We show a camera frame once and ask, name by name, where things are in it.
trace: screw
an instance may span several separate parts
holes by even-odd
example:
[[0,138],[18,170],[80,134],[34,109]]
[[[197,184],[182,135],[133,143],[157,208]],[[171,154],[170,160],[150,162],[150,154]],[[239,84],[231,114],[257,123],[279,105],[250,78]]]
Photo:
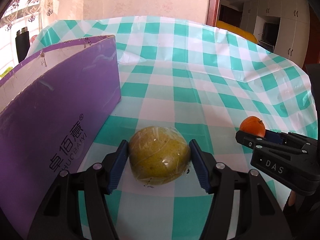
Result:
[[223,169],[225,168],[225,165],[224,165],[224,163],[217,163],[217,164],[216,164],[216,167],[217,167],[217,169],[219,169],[219,170],[223,170]]
[[255,169],[252,169],[252,170],[250,170],[250,174],[251,174],[252,176],[257,177],[257,176],[259,175],[259,171],[255,170]]
[[100,170],[102,168],[102,164],[101,163],[95,163],[93,166],[94,170]]
[[61,177],[65,177],[65,176],[68,175],[68,171],[66,171],[66,170],[60,171],[59,175],[60,175]]

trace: tangerine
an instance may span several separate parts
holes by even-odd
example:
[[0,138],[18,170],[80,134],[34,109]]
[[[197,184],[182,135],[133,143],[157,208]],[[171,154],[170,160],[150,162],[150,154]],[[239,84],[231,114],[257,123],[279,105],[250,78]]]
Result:
[[264,137],[266,134],[266,127],[263,121],[256,116],[249,116],[240,124],[240,131],[251,133],[256,136]]

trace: checkered tablecloth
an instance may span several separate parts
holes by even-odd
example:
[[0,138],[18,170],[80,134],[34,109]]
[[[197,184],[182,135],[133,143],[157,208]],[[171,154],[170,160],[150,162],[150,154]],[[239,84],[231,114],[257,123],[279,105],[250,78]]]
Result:
[[[122,101],[88,151],[84,170],[114,152],[122,139],[150,125],[175,127],[196,139],[217,161],[247,172],[252,151],[235,140],[243,119],[261,118],[267,129],[317,136],[308,76],[294,63],[228,31],[165,17],[56,21],[30,47],[92,35],[115,34]],[[290,190],[263,174],[280,206]],[[212,195],[190,173],[155,188],[133,178],[127,164],[118,189],[106,196],[121,240],[199,239]],[[234,236],[235,192],[229,236]],[[81,221],[90,238],[84,194]]]

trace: cabinet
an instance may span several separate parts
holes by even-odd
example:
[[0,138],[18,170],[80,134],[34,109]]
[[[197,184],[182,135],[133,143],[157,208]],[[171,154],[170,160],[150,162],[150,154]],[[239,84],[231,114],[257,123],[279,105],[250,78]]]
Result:
[[297,18],[296,20],[303,23],[310,23],[309,3],[307,0],[297,0]]
[[290,52],[292,49],[295,28],[295,20],[281,18],[278,38],[274,51],[275,54],[289,59]]
[[269,0],[259,0],[258,16],[268,16]]
[[281,17],[303,23],[310,22],[309,4],[306,0],[281,0]]
[[249,2],[245,2],[243,4],[243,14],[249,15],[249,13],[250,13],[250,5],[251,5],[250,1]]
[[249,14],[243,13],[240,23],[240,29],[246,31],[249,20]]
[[259,0],[258,16],[281,16],[281,0]]
[[293,44],[289,55],[289,60],[299,67],[303,67],[309,42],[310,25],[296,21]]
[[281,0],[268,0],[268,16],[281,16]]
[[240,29],[253,34],[256,25],[257,11],[258,0],[244,3]]
[[302,68],[309,42],[310,25],[281,18],[274,53],[287,58]]
[[299,67],[306,56],[310,13],[306,0],[255,0],[244,3],[240,28],[250,33],[262,33],[265,22],[280,19],[279,33],[274,53],[285,57]]
[[258,0],[252,1],[250,4],[249,18],[247,24],[247,32],[253,34],[257,21]]

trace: yellow object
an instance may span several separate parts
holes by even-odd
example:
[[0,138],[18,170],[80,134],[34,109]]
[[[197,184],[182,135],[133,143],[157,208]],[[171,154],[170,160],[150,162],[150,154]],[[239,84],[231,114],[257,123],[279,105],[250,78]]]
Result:
[[129,160],[144,185],[162,185],[181,176],[191,158],[186,140],[175,128],[149,126],[132,136]]
[[7,74],[10,72],[10,70],[12,70],[12,69],[13,69],[13,67],[8,67],[8,68],[0,75],[0,79],[3,78],[5,75],[7,75]]
[[217,21],[216,27],[219,29],[224,29],[224,30],[230,31],[232,33],[238,34],[239,36],[241,36],[241,37],[245,38],[246,40],[251,41],[255,44],[258,43],[256,37],[253,34],[246,32],[244,30],[241,30],[240,28],[232,26],[232,25],[227,24],[225,22]]

